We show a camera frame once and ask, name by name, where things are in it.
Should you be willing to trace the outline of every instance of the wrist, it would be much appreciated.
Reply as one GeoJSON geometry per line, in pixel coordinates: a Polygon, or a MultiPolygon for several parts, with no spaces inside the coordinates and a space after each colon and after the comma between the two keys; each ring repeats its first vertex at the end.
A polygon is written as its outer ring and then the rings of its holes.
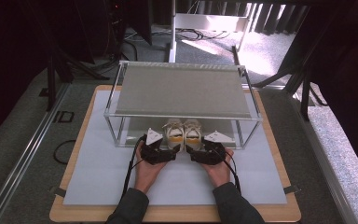
{"type": "Polygon", "coordinates": [[[134,188],[140,190],[144,194],[146,194],[150,189],[149,186],[147,186],[145,184],[139,184],[139,183],[135,183],[134,188]]]}
{"type": "Polygon", "coordinates": [[[218,180],[218,181],[214,181],[213,182],[213,186],[215,187],[215,188],[219,188],[220,186],[222,186],[222,185],[224,185],[224,184],[226,184],[226,183],[228,183],[229,182],[229,180],[218,180]]]}

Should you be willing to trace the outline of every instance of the wooden board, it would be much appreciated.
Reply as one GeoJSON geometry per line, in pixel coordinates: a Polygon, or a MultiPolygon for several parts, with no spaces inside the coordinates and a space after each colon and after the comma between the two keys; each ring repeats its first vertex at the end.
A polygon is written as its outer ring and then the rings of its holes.
{"type": "MultiPolygon", "coordinates": [[[[82,127],[77,137],[74,150],[66,167],[65,173],[60,184],[61,189],[67,189],[72,173],[75,170],[77,156],[89,124],[94,99],[97,91],[110,91],[112,86],[98,86],[92,96],[89,109],[84,118],[82,127]]],[[[283,187],[291,186],[289,177],[283,165],[281,154],[276,145],[274,135],[269,126],[269,119],[264,110],[263,103],[257,91],[255,99],[263,117],[263,128],[268,139],[272,157],[277,166],[277,170],[282,181],[283,187]]],[[[255,206],[260,215],[266,222],[297,222],[301,219],[301,213],[298,208],[294,193],[286,195],[287,204],[258,204],[255,206]]],[[[92,205],[63,205],[63,198],[56,196],[50,210],[50,218],[56,222],[76,222],[76,221],[106,221],[107,217],[115,210],[115,206],[92,206],[92,205]]],[[[220,222],[215,205],[173,205],[156,206],[150,205],[147,208],[144,222],[220,222]]]]}

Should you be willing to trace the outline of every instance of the shoe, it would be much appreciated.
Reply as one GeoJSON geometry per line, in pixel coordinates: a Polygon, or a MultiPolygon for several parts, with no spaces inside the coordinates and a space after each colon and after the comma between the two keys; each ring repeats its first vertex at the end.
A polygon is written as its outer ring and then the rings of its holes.
{"type": "Polygon", "coordinates": [[[200,150],[202,146],[201,124],[196,119],[188,119],[184,123],[185,127],[185,146],[193,150],[200,150]]]}
{"type": "Polygon", "coordinates": [[[179,119],[168,119],[163,127],[167,139],[168,149],[181,151],[184,148],[184,130],[183,124],[179,119]]]}

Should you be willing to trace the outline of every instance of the white platform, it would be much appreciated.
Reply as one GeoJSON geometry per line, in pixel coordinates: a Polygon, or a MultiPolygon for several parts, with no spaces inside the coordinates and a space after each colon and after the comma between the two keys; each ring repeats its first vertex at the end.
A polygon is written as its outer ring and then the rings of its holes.
{"type": "MultiPolygon", "coordinates": [[[[114,147],[103,117],[108,97],[109,91],[97,92],[64,204],[112,205],[119,201],[133,149],[114,147]]],[[[250,203],[287,203],[261,126],[245,150],[235,150],[234,160],[242,195],[250,203]]],[[[134,177],[133,171],[130,186],[134,177]]],[[[147,195],[153,205],[214,204],[212,189],[201,166],[181,152],[161,171],[147,195]]]]}

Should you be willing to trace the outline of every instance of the tripod leg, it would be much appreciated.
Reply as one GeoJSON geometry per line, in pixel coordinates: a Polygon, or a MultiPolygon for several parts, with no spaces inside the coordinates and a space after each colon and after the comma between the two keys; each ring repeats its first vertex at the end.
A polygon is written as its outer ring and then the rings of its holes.
{"type": "Polygon", "coordinates": [[[310,99],[310,72],[306,72],[303,81],[303,92],[301,96],[300,113],[305,121],[310,121],[308,117],[308,103],[310,99]]]}
{"type": "Polygon", "coordinates": [[[253,84],[253,86],[257,87],[257,88],[263,88],[263,87],[267,86],[268,84],[280,79],[281,77],[284,77],[288,74],[294,73],[297,70],[297,68],[298,68],[298,64],[293,64],[292,66],[283,69],[281,72],[275,74],[274,76],[269,77],[261,82],[257,82],[255,84],[253,84]]]}
{"type": "Polygon", "coordinates": [[[295,94],[295,92],[298,90],[303,80],[304,80],[304,71],[303,69],[300,69],[295,74],[292,74],[292,76],[289,78],[289,81],[284,86],[283,90],[291,94],[295,94]]]}

